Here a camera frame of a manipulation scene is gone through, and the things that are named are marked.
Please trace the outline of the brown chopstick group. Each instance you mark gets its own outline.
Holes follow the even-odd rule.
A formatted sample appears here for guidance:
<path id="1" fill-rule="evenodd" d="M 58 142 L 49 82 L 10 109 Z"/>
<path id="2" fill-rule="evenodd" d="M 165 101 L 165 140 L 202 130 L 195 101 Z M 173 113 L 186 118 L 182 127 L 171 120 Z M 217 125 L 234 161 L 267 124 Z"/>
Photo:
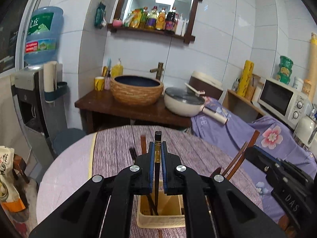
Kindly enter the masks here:
<path id="1" fill-rule="evenodd" d="M 243 144 L 242 148 L 238 151 L 228 167 L 226 167 L 226 169 L 223 171 L 222 175 L 226 177 L 227 180 L 230 180 L 241 166 L 244 160 L 244 151 L 247 148 L 247 145 L 247 142 Z"/>
<path id="2" fill-rule="evenodd" d="M 234 174 L 237 172 L 239 167 L 242 165 L 244 159 L 245 159 L 245 151 L 247 148 L 253 147 L 253 145 L 256 143 L 256 140 L 259 136 L 260 132 L 258 130 L 254 131 L 253 136 L 251 137 L 251 140 L 249 142 L 245 142 L 242 146 L 242 148 L 238 151 L 236 156 L 233 158 L 233 160 L 230 162 L 228 167 L 223 171 L 222 175 L 226 177 L 227 180 L 230 180 Z"/>

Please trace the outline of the dark wooden spoon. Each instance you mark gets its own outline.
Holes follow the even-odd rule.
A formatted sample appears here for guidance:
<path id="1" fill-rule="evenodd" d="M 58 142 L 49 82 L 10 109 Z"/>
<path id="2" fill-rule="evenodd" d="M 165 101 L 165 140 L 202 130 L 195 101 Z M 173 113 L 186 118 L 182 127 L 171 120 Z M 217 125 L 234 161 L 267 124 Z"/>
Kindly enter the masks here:
<path id="1" fill-rule="evenodd" d="M 214 177 L 215 175 L 219 175 L 221 173 L 221 167 L 215 169 L 213 173 L 211 173 L 210 177 Z"/>

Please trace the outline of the black chopstick gold band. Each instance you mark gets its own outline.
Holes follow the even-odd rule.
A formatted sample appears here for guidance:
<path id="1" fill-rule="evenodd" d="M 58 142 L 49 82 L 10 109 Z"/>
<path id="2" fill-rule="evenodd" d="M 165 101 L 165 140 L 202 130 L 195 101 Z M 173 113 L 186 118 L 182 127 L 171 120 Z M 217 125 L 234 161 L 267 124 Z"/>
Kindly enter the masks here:
<path id="1" fill-rule="evenodd" d="M 158 199 L 159 199 L 159 170 L 160 170 L 160 161 L 161 161 L 161 138 L 162 132 L 155 132 L 155 160 L 154 160 L 154 203 L 155 203 L 155 215 L 158 215 Z"/>

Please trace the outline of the brown wooden chopstick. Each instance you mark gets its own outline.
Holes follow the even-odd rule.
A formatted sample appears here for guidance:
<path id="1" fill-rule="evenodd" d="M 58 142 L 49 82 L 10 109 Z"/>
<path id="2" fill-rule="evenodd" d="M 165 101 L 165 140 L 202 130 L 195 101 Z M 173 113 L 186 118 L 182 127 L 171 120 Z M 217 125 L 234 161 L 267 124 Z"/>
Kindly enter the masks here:
<path id="1" fill-rule="evenodd" d="M 142 152 L 142 154 L 146 154 L 147 153 L 146 136 L 142 135 L 140 137 L 140 140 L 141 140 L 141 152 Z"/>

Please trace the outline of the beige plastic utensil holder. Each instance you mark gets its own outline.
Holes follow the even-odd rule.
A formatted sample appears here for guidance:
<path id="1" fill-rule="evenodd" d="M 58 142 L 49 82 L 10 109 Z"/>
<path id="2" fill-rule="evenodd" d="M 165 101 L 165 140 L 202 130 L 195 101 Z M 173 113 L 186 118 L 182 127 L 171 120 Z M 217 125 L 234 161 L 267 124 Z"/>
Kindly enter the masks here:
<path id="1" fill-rule="evenodd" d="M 182 213 L 182 195 L 167 196 L 163 190 L 163 182 L 159 181 L 158 215 L 150 213 L 146 196 L 138 197 L 137 226 L 140 228 L 162 229 L 185 227 L 185 216 Z"/>

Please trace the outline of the white microwave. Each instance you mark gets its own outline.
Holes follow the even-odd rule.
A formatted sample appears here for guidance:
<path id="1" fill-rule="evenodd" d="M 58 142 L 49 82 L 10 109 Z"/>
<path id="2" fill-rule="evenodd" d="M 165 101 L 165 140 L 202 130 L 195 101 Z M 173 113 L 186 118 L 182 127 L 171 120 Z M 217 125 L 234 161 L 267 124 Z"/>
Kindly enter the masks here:
<path id="1" fill-rule="evenodd" d="M 258 103 L 292 130 L 313 110 L 307 95 L 274 79 L 265 81 Z"/>

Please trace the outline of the yellow roll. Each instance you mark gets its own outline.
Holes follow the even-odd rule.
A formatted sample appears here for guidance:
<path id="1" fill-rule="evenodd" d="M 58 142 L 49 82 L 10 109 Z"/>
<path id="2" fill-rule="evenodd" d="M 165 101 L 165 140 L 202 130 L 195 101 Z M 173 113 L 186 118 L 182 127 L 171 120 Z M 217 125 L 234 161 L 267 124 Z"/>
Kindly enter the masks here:
<path id="1" fill-rule="evenodd" d="M 249 87 L 249 83 L 253 74 L 253 68 L 254 63 L 252 61 L 246 60 L 236 92 L 241 97 L 244 97 L 247 92 L 247 88 Z"/>

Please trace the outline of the brown rice cooker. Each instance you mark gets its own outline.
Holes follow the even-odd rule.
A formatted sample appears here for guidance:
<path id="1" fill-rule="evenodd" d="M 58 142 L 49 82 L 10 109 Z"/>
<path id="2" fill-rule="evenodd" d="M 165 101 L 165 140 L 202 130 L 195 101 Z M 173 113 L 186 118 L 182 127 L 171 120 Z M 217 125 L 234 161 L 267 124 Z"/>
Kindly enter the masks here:
<path id="1" fill-rule="evenodd" d="M 198 71 L 194 71 L 191 74 L 189 85 L 198 91 L 205 91 L 205 96 L 212 97 L 217 100 L 219 100 L 223 94 L 221 82 L 210 75 Z"/>

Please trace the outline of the white frying pan with lid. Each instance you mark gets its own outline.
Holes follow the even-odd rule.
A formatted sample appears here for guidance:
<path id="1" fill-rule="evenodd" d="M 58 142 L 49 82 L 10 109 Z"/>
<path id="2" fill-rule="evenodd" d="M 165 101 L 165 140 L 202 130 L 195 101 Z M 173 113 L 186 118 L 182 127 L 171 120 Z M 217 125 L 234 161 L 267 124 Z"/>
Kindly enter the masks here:
<path id="1" fill-rule="evenodd" d="M 227 118 L 205 106 L 203 97 L 196 96 L 180 88 L 169 87 L 164 92 L 164 103 L 166 108 L 174 114 L 182 117 L 195 117 L 204 113 L 214 120 L 225 125 Z"/>

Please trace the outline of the dark wooden sink table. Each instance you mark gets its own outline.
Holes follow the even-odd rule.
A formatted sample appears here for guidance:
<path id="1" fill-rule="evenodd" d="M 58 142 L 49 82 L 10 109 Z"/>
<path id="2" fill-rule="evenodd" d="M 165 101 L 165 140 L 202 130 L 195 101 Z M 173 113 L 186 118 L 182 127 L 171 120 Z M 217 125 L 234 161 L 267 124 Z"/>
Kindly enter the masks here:
<path id="1" fill-rule="evenodd" d="M 110 91 L 93 90 L 77 100 L 75 107 L 80 111 L 83 129 L 87 134 L 100 129 L 131 125 L 133 121 L 177 130 L 191 127 L 191 119 L 170 112 L 162 97 L 153 105 L 128 106 L 116 101 Z"/>

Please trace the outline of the water dispenser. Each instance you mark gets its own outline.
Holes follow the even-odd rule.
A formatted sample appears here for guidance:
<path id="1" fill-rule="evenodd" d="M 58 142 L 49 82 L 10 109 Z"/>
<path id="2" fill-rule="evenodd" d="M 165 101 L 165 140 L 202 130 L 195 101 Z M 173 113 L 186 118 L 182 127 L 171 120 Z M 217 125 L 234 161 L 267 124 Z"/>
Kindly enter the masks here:
<path id="1" fill-rule="evenodd" d="M 56 90 L 44 90 L 44 66 L 28 66 L 14 75 L 14 90 L 22 116 L 24 130 L 40 135 L 51 153 L 52 141 L 57 134 L 67 129 L 63 97 L 67 83 L 61 80 L 62 65 L 56 65 Z"/>

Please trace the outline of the tall stack paper cups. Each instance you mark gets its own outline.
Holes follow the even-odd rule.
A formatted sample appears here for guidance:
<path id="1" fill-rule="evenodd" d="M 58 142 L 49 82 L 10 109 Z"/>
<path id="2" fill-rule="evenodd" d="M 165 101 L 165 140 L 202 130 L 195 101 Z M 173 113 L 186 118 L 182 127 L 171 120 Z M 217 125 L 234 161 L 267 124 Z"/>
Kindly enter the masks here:
<path id="1" fill-rule="evenodd" d="M 317 75 L 317 41 L 316 33 L 311 33 L 310 53 L 309 53 L 309 71 L 307 79 L 311 82 L 311 88 L 308 99 L 313 102 L 316 91 L 316 75 Z"/>

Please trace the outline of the yellow mug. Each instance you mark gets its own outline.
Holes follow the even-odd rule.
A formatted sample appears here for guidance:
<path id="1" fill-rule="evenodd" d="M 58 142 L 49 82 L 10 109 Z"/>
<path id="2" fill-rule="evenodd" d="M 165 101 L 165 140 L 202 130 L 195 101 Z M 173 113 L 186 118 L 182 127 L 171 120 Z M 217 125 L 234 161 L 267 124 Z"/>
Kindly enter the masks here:
<path id="1" fill-rule="evenodd" d="M 104 86 L 105 86 L 105 77 L 102 77 L 102 76 L 95 77 L 95 90 L 102 91 L 104 90 Z"/>

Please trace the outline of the yellow soap bottle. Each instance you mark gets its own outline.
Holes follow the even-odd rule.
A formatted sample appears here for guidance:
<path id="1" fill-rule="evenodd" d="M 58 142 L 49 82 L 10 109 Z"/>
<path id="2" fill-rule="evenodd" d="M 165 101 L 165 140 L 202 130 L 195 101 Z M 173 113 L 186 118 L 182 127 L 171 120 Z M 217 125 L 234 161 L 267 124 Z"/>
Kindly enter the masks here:
<path id="1" fill-rule="evenodd" d="M 111 77 L 115 78 L 117 76 L 121 76 L 123 74 L 123 65 L 121 63 L 121 59 L 118 59 L 118 62 L 111 69 Z"/>

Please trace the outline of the wooden framed mirror shelf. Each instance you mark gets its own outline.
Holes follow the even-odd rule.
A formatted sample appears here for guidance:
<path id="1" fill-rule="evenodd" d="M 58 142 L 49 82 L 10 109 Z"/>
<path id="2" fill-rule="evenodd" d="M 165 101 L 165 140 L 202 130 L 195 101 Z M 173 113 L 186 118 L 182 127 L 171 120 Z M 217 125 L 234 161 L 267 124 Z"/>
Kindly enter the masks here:
<path id="1" fill-rule="evenodd" d="M 195 41 L 192 35 L 198 3 L 202 0 L 118 0 L 115 15 L 107 29 L 111 32 L 130 30 L 171 36 L 185 44 Z M 178 13 L 175 33 L 164 31 L 165 19 L 173 7 Z"/>

